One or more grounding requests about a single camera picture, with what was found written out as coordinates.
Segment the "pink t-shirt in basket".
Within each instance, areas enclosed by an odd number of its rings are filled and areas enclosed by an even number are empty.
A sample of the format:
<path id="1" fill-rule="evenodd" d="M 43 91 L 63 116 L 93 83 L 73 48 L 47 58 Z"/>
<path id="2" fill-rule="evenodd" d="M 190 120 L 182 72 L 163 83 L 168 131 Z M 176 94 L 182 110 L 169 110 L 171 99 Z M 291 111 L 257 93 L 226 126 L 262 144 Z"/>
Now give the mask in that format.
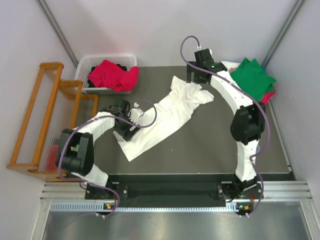
<path id="1" fill-rule="evenodd" d="M 107 88 L 117 93 L 130 92 L 137 85 L 139 72 L 138 66 L 125 71 L 117 64 L 104 60 L 88 75 L 88 79 L 96 88 Z"/>

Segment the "wooden rack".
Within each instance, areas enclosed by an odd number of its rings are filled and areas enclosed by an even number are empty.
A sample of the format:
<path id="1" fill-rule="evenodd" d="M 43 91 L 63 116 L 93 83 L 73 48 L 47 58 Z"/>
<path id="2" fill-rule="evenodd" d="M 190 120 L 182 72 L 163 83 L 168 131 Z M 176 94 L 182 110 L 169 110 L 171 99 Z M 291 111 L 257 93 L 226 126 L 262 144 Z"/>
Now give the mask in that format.
<path id="1" fill-rule="evenodd" d="M 61 78 L 61 62 L 43 62 L 39 66 L 18 137 L 7 168 L 46 182 L 60 182 L 56 167 L 58 145 L 64 129 L 76 127 L 80 106 L 89 104 L 93 117 L 99 97 L 83 94 L 81 80 Z"/>

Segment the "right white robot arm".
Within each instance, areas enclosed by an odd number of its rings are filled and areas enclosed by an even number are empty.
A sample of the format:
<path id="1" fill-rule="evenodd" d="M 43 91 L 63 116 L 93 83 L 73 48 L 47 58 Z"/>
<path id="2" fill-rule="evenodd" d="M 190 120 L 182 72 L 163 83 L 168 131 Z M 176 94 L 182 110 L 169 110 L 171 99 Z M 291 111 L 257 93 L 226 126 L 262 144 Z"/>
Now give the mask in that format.
<path id="1" fill-rule="evenodd" d="M 257 186 L 257 173 L 253 167 L 258 152 L 261 134 L 265 130 L 265 119 L 260 107 L 244 93 L 238 91 L 237 83 L 222 62 L 215 62 L 211 51 L 198 50 L 194 53 L 195 61 L 187 63 L 187 83 L 209 84 L 217 90 L 233 112 L 230 133 L 237 144 L 237 167 L 232 180 L 232 187 L 223 187 L 223 195 L 230 198 L 245 198 Z"/>

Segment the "white plastic laundry basket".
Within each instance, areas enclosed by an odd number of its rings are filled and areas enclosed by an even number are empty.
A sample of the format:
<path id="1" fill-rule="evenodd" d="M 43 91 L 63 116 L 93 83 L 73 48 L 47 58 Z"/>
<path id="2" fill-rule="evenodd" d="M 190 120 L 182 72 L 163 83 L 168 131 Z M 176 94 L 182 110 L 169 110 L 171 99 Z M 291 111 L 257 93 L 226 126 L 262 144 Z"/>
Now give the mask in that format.
<path id="1" fill-rule="evenodd" d="M 129 94 L 139 73 L 137 57 L 132 54 L 87 55 L 79 61 L 74 79 L 83 82 L 84 94 Z"/>

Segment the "folded green t-shirt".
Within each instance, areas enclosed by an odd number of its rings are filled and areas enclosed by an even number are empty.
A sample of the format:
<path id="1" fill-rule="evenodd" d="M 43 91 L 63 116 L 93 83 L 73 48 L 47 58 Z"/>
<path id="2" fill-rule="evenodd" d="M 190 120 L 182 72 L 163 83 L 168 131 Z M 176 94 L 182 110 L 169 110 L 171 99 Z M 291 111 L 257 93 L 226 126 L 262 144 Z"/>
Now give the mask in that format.
<path id="1" fill-rule="evenodd" d="M 276 83 L 276 79 L 268 75 L 255 58 L 249 60 L 245 57 L 237 70 L 230 72 L 230 76 L 244 92 L 258 102 Z"/>

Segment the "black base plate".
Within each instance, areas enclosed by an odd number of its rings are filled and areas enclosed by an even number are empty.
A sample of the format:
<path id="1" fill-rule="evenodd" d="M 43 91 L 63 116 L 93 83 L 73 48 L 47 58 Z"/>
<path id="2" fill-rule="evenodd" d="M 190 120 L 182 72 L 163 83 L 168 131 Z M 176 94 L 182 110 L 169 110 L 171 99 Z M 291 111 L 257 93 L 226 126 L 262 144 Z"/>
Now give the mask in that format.
<path id="1" fill-rule="evenodd" d="M 258 201 L 259 183 L 238 197 L 224 196 L 222 188 L 231 188 L 233 180 L 231 173 L 112 174 L 107 187 L 118 193 L 120 207 L 222 207 L 228 201 Z"/>

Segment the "white t-shirt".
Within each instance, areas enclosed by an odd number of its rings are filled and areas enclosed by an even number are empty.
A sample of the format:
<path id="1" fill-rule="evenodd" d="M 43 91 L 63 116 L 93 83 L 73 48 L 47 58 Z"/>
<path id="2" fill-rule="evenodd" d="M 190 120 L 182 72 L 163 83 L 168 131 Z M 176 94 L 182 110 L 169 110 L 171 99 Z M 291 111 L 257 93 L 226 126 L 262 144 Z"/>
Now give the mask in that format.
<path id="1" fill-rule="evenodd" d="M 238 62 L 230 62 L 230 61 L 222 61 L 221 63 L 227 68 L 227 71 L 230 73 L 236 71 L 240 65 L 240 63 Z"/>
<path id="2" fill-rule="evenodd" d="M 140 129 L 130 141 L 113 133 L 129 162 L 178 131 L 199 105 L 214 101 L 214 95 L 199 84 L 187 83 L 176 76 L 172 78 L 170 89 L 169 94 L 139 120 L 139 125 L 146 126 L 156 118 L 150 127 Z"/>

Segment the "folded pink t-shirt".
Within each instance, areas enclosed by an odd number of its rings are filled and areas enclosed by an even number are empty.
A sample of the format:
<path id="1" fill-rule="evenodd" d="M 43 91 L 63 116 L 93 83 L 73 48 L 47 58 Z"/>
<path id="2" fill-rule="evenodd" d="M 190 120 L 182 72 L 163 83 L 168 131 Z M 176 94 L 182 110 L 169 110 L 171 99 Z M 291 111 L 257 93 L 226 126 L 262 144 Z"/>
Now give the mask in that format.
<path id="1" fill-rule="evenodd" d="M 267 92 L 263 95 L 261 102 L 265 105 L 272 99 L 272 97 L 276 94 L 276 88 L 274 86 L 271 89 L 267 90 Z"/>

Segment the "folded white t-shirt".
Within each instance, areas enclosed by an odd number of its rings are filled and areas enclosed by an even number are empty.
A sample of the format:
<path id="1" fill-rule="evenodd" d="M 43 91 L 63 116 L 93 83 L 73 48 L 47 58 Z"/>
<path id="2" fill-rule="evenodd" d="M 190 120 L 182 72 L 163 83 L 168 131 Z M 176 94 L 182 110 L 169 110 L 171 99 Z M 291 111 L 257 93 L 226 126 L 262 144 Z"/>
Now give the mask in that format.
<path id="1" fill-rule="evenodd" d="M 236 71 L 240 65 L 240 63 L 238 62 L 230 62 L 230 61 L 222 61 L 221 63 L 227 68 L 227 71 L 230 73 Z"/>

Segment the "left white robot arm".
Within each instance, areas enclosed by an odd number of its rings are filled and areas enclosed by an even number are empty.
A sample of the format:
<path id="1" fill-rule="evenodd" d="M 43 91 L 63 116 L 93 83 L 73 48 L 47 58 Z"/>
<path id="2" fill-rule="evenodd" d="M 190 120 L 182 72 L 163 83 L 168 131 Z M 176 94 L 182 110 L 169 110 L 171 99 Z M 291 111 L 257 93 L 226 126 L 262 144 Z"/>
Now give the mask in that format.
<path id="1" fill-rule="evenodd" d="M 113 130 L 125 141 L 130 141 L 140 130 L 138 120 L 144 115 L 139 104 L 131 107 L 124 99 L 116 99 L 109 107 L 102 108 L 82 126 L 64 129 L 60 135 L 55 162 L 58 172 L 67 172 L 96 186 L 102 198 L 109 198 L 114 191 L 108 183 L 108 174 L 94 164 L 95 141 L 106 131 Z"/>

